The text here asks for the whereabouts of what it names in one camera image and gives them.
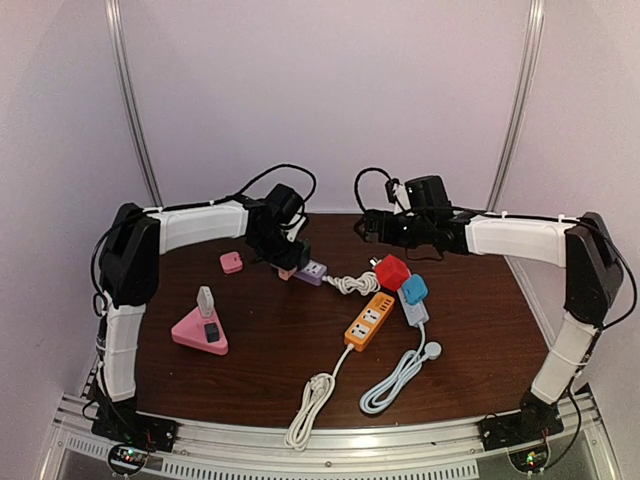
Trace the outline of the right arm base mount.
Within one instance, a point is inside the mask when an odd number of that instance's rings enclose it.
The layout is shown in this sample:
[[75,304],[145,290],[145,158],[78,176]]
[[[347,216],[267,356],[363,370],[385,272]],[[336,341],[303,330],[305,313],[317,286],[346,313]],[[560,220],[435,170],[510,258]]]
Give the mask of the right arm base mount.
[[478,429],[484,450],[492,451],[562,433],[564,425],[556,403],[547,404],[527,391],[517,412],[487,414],[478,422]]

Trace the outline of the white charger plug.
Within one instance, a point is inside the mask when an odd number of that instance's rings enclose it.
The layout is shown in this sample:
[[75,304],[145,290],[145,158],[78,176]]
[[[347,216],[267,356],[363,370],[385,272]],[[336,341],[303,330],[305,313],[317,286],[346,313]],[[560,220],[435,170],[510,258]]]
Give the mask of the white charger plug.
[[197,306],[202,318],[212,318],[215,310],[215,300],[209,286],[203,285],[199,288]]

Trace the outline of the dark green cube adapter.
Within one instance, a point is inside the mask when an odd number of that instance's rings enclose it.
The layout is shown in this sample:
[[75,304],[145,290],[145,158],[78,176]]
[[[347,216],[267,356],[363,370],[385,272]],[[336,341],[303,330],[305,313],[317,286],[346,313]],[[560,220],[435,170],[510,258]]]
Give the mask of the dark green cube adapter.
[[311,245],[308,241],[304,240],[302,242],[302,250],[300,253],[298,267],[299,268],[306,267],[310,260],[311,260]]

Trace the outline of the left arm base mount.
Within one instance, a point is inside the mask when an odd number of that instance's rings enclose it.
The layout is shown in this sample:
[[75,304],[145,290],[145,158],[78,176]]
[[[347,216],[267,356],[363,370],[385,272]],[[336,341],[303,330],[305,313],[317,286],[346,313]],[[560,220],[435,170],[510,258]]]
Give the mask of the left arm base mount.
[[178,424],[174,420],[137,412],[136,397],[113,402],[97,387],[88,394],[97,405],[91,433],[149,452],[171,452]]

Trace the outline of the red cube socket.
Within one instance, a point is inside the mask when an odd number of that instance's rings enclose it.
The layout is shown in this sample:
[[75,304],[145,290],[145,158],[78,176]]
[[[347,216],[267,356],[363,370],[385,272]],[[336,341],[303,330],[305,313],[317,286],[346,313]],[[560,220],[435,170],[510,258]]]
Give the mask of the red cube socket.
[[399,290],[411,273],[406,263],[389,254],[374,266],[380,286],[392,292]]

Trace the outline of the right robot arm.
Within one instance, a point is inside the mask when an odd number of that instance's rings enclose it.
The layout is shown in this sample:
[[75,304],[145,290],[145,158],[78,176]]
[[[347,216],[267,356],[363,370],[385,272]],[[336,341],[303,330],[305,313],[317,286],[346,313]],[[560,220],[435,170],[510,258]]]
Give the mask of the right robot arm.
[[552,405],[588,362],[627,275],[603,218],[544,217],[462,207],[422,207],[393,213],[369,209],[354,225],[365,242],[439,254],[498,255],[548,263],[565,271],[565,300],[559,333],[529,394]]

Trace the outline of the purple power strip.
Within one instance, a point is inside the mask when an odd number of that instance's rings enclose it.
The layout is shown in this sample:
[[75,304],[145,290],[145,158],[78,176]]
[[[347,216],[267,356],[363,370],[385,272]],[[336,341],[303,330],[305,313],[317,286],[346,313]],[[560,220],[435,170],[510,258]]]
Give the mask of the purple power strip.
[[328,267],[320,262],[310,260],[305,267],[298,270],[294,277],[313,286],[321,286],[327,275]]

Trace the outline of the blue square plug adapter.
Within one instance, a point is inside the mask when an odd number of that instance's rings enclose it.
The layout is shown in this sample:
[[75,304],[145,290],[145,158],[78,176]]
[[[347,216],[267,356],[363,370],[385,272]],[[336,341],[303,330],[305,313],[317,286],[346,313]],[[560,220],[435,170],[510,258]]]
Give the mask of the blue square plug adapter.
[[421,275],[412,274],[403,282],[401,292],[409,305],[416,305],[427,297],[429,289]]

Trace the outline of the left aluminium post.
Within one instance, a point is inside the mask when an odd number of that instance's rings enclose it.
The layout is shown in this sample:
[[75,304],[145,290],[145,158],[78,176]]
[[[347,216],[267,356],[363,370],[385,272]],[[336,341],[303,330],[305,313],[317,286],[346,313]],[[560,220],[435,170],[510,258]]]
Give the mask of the left aluminium post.
[[141,170],[143,183],[154,206],[163,206],[163,200],[155,171],[151,162],[148,145],[138,107],[134,82],[131,74],[126,38],[122,21],[121,4],[117,0],[104,2],[116,74],[120,86],[125,117],[128,123],[134,152]]

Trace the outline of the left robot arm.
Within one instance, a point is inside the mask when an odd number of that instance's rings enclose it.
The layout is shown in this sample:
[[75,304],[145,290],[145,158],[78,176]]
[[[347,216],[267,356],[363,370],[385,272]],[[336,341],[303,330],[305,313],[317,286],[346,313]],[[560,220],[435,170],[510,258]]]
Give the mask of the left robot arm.
[[159,260],[181,247],[242,238],[256,255],[285,271],[305,266],[310,248],[299,239],[308,225],[297,198],[254,200],[235,195],[182,207],[120,207],[92,260],[95,305],[101,318],[97,340],[102,360],[100,390],[113,402],[136,395],[138,336],[147,305],[159,286]]

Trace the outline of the pink triangular socket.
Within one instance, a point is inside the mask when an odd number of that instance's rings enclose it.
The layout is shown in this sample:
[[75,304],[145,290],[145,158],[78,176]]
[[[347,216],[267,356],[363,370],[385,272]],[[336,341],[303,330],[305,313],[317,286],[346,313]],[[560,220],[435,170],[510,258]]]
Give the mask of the pink triangular socket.
[[[204,331],[206,323],[216,323],[219,326],[220,340],[218,342],[207,342]],[[218,356],[224,356],[229,351],[228,340],[216,309],[212,318],[205,319],[200,316],[198,307],[195,307],[171,328],[171,337],[177,344]]]

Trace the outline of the aluminium front rail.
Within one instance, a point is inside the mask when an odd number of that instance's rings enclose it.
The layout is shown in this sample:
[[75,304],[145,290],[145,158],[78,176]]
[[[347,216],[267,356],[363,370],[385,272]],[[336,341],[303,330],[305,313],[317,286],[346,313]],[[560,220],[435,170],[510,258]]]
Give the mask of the aluminium front rail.
[[[579,437],[558,464],[530,479],[622,479],[593,397],[576,402]],[[122,479],[106,462],[115,442],[92,435],[85,403],[63,394],[36,479]],[[303,452],[284,445],[284,429],[172,419],[173,451],[152,454],[131,479],[529,479],[510,462],[516,447],[484,449],[480,418],[318,429]]]

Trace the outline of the orange power strip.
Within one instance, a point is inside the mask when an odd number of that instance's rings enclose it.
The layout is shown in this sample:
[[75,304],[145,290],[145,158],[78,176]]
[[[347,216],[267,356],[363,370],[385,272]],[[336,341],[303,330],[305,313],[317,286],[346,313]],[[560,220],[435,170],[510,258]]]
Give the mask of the orange power strip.
[[344,333],[344,343],[356,352],[363,352],[385,323],[395,306],[395,299],[377,292]]

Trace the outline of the beige pink plug adapter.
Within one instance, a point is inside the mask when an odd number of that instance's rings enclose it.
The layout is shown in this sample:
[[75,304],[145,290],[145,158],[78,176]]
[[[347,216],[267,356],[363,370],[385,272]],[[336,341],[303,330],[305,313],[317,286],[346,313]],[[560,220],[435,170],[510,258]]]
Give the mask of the beige pink plug adapter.
[[293,277],[296,271],[297,271],[296,268],[293,268],[291,270],[285,270],[282,268],[277,269],[278,277],[284,281],[288,281],[291,277]]

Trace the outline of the light blue power strip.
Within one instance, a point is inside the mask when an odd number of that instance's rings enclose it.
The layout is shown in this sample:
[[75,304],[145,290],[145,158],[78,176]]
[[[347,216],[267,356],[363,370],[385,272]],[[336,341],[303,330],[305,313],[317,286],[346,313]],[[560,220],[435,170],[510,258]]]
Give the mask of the light blue power strip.
[[418,327],[429,320],[428,311],[422,300],[410,304],[403,290],[398,290],[397,295],[409,326]]

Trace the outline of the aluminium post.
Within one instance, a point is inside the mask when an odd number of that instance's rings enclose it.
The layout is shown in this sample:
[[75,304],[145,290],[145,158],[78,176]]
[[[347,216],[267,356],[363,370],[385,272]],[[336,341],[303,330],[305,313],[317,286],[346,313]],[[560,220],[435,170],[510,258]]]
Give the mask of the aluminium post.
[[486,208],[495,210],[499,204],[508,179],[526,113],[526,107],[539,59],[545,21],[544,0],[531,0],[526,21],[524,43],[521,54],[516,89],[507,124],[497,169],[491,186]]
[[131,74],[126,38],[122,21],[121,4],[117,0],[104,2],[116,74],[120,86],[125,117],[128,123],[134,152],[141,170],[143,183],[154,206],[163,206],[163,200],[155,171],[151,162],[148,145],[138,107],[134,82]]

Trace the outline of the right aluminium post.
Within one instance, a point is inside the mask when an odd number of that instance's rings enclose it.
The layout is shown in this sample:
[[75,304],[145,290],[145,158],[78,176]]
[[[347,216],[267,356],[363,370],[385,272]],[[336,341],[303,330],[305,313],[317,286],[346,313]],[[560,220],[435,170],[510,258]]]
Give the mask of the right aluminium post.
[[526,113],[526,107],[539,59],[545,21],[544,0],[531,0],[526,21],[524,43],[521,54],[516,89],[507,124],[497,169],[491,186],[486,208],[495,210],[499,204],[508,179]]

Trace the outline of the pink square plug adapter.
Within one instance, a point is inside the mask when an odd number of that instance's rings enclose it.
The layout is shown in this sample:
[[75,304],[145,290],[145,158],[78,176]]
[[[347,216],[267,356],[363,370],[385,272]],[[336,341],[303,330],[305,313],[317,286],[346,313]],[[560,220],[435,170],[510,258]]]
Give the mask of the pink square plug adapter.
[[244,268],[242,256],[237,251],[231,251],[222,254],[219,257],[219,263],[223,273],[226,275],[238,273]]

